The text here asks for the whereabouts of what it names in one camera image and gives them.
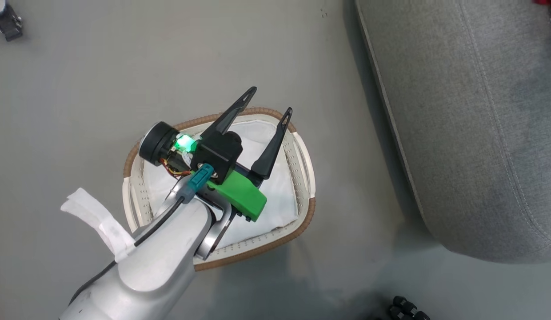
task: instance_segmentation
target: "black cable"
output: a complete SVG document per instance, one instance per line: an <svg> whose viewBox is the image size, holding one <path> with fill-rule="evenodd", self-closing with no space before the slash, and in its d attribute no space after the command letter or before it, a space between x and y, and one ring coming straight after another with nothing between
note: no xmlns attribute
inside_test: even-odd
<svg viewBox="0 0 551 320"><path fill-rule="evenodd" d="M153 235L153 233L155 233L155 231L157 231L157 229L159 229L159 227L165 223L165 221L167 221L167 219L172 216L172 213L175 212L175 210L179 207L179 205L184 201L184 196L180 196L177 201L175 202L174 205L172 205L172 207L169 209L169 211L167 211L167 213L159 220L157 221L157 223L155 223L155 225L149 229L149 231L147 231L147 233L145 233L145 235L142 235L137 241L135 241L135 243L133 245L135 245L136 247L138 247L141 243L143 243L143 241L145 241L150 235Z"/></svg>
<svg viewBox="0 0 551 320"><path fill-rule="evenodd" d="M165 221L167 221L167 219L172 216L172 214L176 211L176 209L179 207L179 205L183 201L184 201L184 196L179 197L178 200L175 202L175 204L167 211L167 213L159 221L157 221L157 223L155 223L155 225L151 229L149 229L149 231L147 231L137 241L135 241L135 243L133 245L135 247L139 247L139 245L142 244L143 241L145 241L150 235L153 235L153 233L155 233L155 231L157 229L159 229L159 227L162 226L163 223L165 223ZM107 265L107 267L105 267L97 275L93 276L90 280L86 281L86 283L84 283L82 286L80 286L80 288L78 288L78 290L76 290L76 292L74 293L74 295L70 299L70 302L68 303L68 305L70 306L74 302L74 300L76 300L78 295L80 293L82 293L82 291L84 291L86 288L91 286L92 283L96 282L99 278L101 278L103 275L105 275L115 265L116 265L116 260L113 260L112 262L110 262Z"/></svg>
<svg viewBox="0 0 551 320"><path fill-rule="evenodd" d="M70 306L74 300L76 300L76 298L78 297L78 295L80 293L82 293L82 291L84 291L86 288L88 288L92 283L94 283L96 280L98 280L99 278L101 278L101 276L105 275L106 272L108 272L113 266L116 265L116 260L113 260L111 261L107 267L105 267L102 271L100 271L97 275L93 276L90 280L86 281L86 283L84 283L82 286L80 286L80 288L78 288L78 290L76 290L76 292L74 293L74 295L72 296L72 298L70 299L70 302L68 303L68 305Z"/></svg>

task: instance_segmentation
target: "laundry basket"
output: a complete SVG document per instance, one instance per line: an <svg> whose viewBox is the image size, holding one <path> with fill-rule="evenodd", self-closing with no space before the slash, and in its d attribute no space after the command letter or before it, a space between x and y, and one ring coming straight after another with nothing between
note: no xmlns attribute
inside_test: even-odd
<svg viewBox="0 0 551 320"><path fill-rule="evenodd" d="M219 116L220 113L183 122L174 127L176 130L193 135L202 132ZM282 114L280 112L271 109L248 108L233 123L261 120L277 125L281 117ZM149 224L153 220L153 210L149 203L149 195L144 183L144 166L147 162L137 154L138 148L139 141L129 152L125 161L122 190L125 215L132 231ZM292 123L289 124L283 138L281 151L285 153L287 166L291 175L298 219L284 227L275 228L268 233L216 249L209 255L206 261L194 257L196 271L220 267L259 255L291 241L307 229L315 212L315 175L307 148Z"/></svg>

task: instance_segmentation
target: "teal connector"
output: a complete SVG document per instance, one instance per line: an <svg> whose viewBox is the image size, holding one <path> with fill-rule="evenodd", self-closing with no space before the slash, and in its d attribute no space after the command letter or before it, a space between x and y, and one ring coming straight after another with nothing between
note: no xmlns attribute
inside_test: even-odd
<svg viewBox="0 0 551 320"><path fill-rule="evenodd" d="M184 197L183 203L189 203L213 173L214 168L210 164L203 164L199 170L191 174L187 184L179 190L180 196Z"/></svg>

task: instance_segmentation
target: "sofa cushion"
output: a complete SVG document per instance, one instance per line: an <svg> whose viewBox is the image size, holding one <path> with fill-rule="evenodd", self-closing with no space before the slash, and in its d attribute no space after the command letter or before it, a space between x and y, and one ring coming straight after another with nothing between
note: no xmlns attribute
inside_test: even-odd
<svg viewBox="0 0 551 320"><path fill-rule="evenodd" d="M551 260L550 9L359 0L422 217L451 251Z"/></svg>

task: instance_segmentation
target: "white tape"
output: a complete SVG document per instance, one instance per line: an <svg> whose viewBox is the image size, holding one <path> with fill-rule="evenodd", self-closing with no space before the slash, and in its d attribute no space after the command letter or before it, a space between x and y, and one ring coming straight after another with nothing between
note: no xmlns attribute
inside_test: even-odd
<svg viewBox="0 0 551 320"><path fill-rule="evenodd" d="M100 235L115 255L116 262L128 256L135 246L134 240L98 200L82 188L68 196L60 210L79 217Z"/></svg>

